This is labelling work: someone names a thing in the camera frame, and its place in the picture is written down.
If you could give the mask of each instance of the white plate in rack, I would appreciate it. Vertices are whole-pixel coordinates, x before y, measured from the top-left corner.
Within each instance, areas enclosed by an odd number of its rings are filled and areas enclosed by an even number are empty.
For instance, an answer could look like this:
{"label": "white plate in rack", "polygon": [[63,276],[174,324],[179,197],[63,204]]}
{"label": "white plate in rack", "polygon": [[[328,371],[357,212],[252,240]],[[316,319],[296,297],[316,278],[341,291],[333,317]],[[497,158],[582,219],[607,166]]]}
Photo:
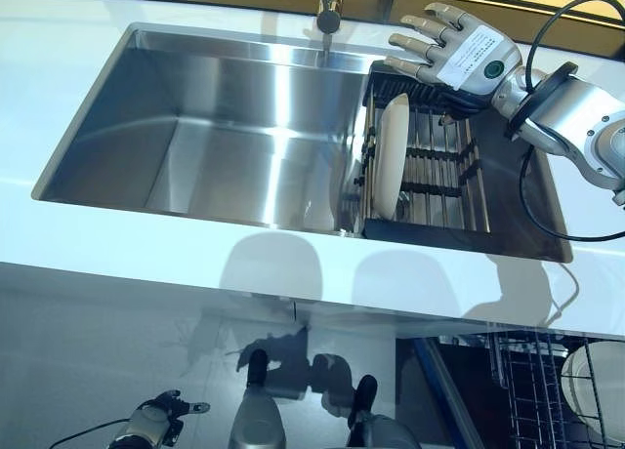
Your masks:
{"label": "white plate in rack", "polygon": [[[604,416],[605,435],[625,442],[625,343],[594,342],[588,344],[593,364],[599,405]],[[593,389],[586,348],[572,353],[562,368],[562,393],[570,408],[582,422],[601,434],[597,400]]]}
{"label": "white plate in rack", "polygon": [[382,113],[375,148],[373,208],[384,219],[395,214],[408,145],[410,103],[402,93]]}

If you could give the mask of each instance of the black cable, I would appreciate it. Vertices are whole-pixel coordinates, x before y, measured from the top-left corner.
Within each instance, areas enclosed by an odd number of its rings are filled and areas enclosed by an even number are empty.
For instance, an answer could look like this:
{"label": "black cable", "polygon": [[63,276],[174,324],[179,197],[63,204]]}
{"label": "black cable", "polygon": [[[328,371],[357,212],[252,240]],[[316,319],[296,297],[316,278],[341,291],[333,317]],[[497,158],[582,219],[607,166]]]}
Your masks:
{"label": "black cable", "polygon": [[582,3],[588,2],[605,2],[608,5],[611,5],[612,7],[614,7],[614,10],[618,12],[621,19],[625,23],[625,7],[623,7],[623,5],[621,5],[618,0],[573,0],[572,2],[567,3],[562,8],[557,10],[547,20],[547,22],[545,22],[543,27],[540,28],[540,31],[538,31],[538,34],[536,34],[536,37],[531,43],[531,48],[529,49],[529,54],[527,55],[527,63],[525,64],[525,88],[528,93],[532,94],[535,89],[534,85],[531,82],[531,66],[534,63],[534,55],[536,54],[536,50],[538,49],[538,46],[540,45],[540,41],[542,40],[543,36],[559,17],[561,17],[572,8],[581,5]]}
{"label": "black cable", "polygon": [[[618,0],[573,0],[572,2],[569,2],[566,5],[564,5],[562,8],[557,10],[549,18],[549,20],[547,20],[547,22],[545,22],[545,24],[543,25],[543,27],[540,28],[540,31],[538,31],[538,34],[536,34],[536,37],[531,43],[531,48],[529,49],[529,54],[527,55],[527,63],[525,64],[525,88],[528,93],[532,94],[535,90],[531,82],[531,66],[534,62],[534,55],[536,54],[536,50],[538,49],[538,46],[540,45],[540,41],[542,40],[547,30],[551,27],[551,25],[554,22],[556,22],[556,20],[559,17],[561,17],[564,13],[571,10],[573,7],[581,5],[582,3],[595,2],[595,1],[605,2],[608,5],[611,5],[612,7],[614,7],[614,9],[618,12],[620,17],[623,19],[623,24],[625,24],[625,7],[623,7],[623,5],[621,5],[618,2]],[[533,152],[534,152],[534,146],[531,145],[529,147],[529,151],[527,152],[527,154],[525,155],[525,158],[523,159],[523,164],[521,166],[521,173],[519,174],[519,197],[521,198],[521,205],[523,206],[523,209],[527,213],[527,216],[529,217],[529,219],[536,225],[536,227],[546,232],[547,234],[558,237],[560,239],[566,239],[568,241],[602,242],[602,241],[611,241],[613,239],[625,237],[625,231],[615,232],[613,234],[609,234],[606,236],[569,236],[568,234],[554,231],[544,226],[543,224],[541,224],[536,219],[536,217],[531,212],[531,210],[529,209],[529,206],[527,205],[527,200],[525,200],[525,193],[523,191],[523,181],[525,180],[525,175],[527,174],[527,166],[529,165],[529,160],[531,159],[531,155]]]}
{"label": "black cable", "polygon": [[521,174],[519,176],[519,197],[521,198],[521,204],[523,209],[529,216],[529,219],[532,223],[536,225],[536,227],[540,228],[542,231],[545,231],[547,234],[551,234],[552,236],[559,237],[561,239],[566,239],[568,241],[580,241],[580,242],[601,242],[601,241],[611,241],[613,239],[618,239],[620,237],[625,237],[625,231],[615,232],[614,234],[608,234],[606,236],[569,236],[568,234],[563,234],[561,232],[553,231],[552,229],[541,224],[534,214],[529,209],[527,205],[527,200],[525,200],[525,194],[523,191],[523,181],[525,181],[525,175],[527,174],[527,166],[529,166],[529,160],[531,159],[531,155],[534,152],[534,146],[531,145],[529,147],[529,151],[525,155],[523,159],[523,164],[521,166]]}
{"label": "black cable", "polygon": [[58,440],[57,442],[55,442],[52,446],[50,446],[48,449],[53,449],[55,447],[57,447],[59,444],[63,444],[64,442],[68,442],[71,439],[74,439],[76,437],[80,437],[83,436],[85,434],[87,434],[88,432],[92,432],[95,431],[97,429],[102,429],[102,428],[106,428],[106,427],[110,427],[111,425],[117,425],[118,423],[127,423],[130,420],[127,418],[122,418],[120,420],[114,420],[112,422],[108,422],[108,423],[102,423],[101,425],[97,425],[96,427],[90,428],[90,429],[86,429],[84,431],[81,432],[77,432],[76,434],[73,434],[72,436],[68,436],[68,437],[64,437],[63,439]]}

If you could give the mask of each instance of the wire rack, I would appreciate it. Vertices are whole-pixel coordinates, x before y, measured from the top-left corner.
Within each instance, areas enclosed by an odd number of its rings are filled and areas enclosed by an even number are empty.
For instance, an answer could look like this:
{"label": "wire rack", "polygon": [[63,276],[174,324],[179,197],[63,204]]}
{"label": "wire rack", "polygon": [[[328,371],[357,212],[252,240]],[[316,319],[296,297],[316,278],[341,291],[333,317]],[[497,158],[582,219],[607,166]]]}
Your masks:
{"label": "wire rack", "polygon": [[380,117],[395,96],[410,102],[408,144],[395,222],[490,232],[479,148],[469,121],[439,125],[440,97],[402,75],[372,67],[364,104],[366,128],[361,150],[359,218],[377,218],[373,208]]}
{"label": "wire rack", "polygon": [[[537,332],[506,332],[488,336],[493,380],[508,391],[511,447],[516,449],[616,448],[625,445],[607,438],[598,398],[597,382],[588,345],[589,339]],[[566,375],[590,380],[597,413],[582,415],[599,422],[601,433],[584,424],[568,407],[560,385],[564,358],[584,348],[589,376]]]}

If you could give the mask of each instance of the silver robotic arm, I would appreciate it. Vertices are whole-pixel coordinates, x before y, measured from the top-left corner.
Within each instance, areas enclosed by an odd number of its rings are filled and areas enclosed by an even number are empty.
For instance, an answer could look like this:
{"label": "silver robotic arm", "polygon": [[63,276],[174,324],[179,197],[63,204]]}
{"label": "silver robotic arm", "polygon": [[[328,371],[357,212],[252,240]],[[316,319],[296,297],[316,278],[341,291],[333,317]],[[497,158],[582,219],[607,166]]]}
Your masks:
{"label": "silver robotic arm", "polygon": [[210,409],[208,403],[187,403],[179,395],[179,390],[168,390],[142,403],[108,445],[108,449],[174,446],[183,429],[183,422],[179,418],[191,413],[206,413]]}
{"label": "silver robotic arm", "polygon": [[509,121],[509,138],[570,159],[589,183],[613,190],[614,202],[625,204],[625,102],[576,77],[570,62],[551,75],[532,70],[539,83],[530,93],[519,48],[505,34],[450,5],[432,3],[426,13],[438,20],[401,22],[433,42],[389,38],[420,61],[387,57],[385,64],[448,96],[446,120],[494,107]]}

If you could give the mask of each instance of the stainless steel sink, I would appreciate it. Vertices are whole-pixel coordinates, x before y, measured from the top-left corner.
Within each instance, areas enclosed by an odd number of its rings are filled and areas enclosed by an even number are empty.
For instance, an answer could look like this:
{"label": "stainless steel sink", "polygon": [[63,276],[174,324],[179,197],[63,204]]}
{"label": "stainless steel sink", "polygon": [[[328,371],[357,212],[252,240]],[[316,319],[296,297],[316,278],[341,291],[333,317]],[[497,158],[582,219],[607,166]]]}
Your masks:
{"label": "stainless steel sink", "polygon": [[[494,135],[503,120],[493,116],[473,124],[473,139],[483,161],[480,203],[488,210],[487,235],[498,242],[472,235],[460,244],[445,241],[479,230],[475,223],[457,229],[412,220],[397,223],[399,231],[385,224],[363,231],[362,191],[354,178],[360,174],[368,73],[380,57],[215,35],[132,25],[33,197],[522,257],[570,257],[562,243],[545,238],[525,218],[511,170],[522,148]],[[537,168],[528,190],[548,201],[537,215],[561,224],[549,168]],[[436,197],[428,200],[434,207]],[[406,226],[417,234],[406,234]]]}

